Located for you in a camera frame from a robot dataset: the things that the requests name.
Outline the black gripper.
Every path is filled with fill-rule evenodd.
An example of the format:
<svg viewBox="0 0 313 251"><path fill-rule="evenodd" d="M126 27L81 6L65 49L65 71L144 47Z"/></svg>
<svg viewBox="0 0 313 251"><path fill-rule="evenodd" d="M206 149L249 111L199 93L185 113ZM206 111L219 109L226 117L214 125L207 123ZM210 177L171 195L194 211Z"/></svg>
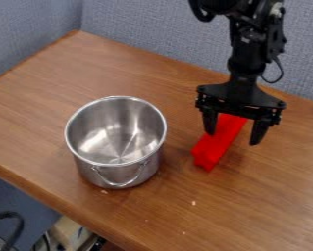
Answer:
<svg viewBox="0 0 313 251"><path fill-rule="evenodd" d="M269 127L281 122L285 103L260 88L257 78L231 75L225 83L199 85L197 92L206 134L215 133L219 113L231 114L254 120L250 145L260 144Z"/></svg>

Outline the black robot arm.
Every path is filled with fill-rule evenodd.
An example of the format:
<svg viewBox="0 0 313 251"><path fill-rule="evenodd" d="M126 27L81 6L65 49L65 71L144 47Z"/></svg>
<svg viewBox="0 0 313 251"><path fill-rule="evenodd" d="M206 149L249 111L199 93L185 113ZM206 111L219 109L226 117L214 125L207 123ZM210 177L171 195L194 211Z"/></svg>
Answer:
<svg viewBox="0 0 313 251"><path fill-rule="evenodd" d="M222 15L229 20L229 80L197 87L195 107L205 132L217 131L221 114L253 121L249 143L261 143L269 128L281 122L285 103L260 88L266 65L284 52L282 0L189 0L197 19L205 23Z"/></svg>

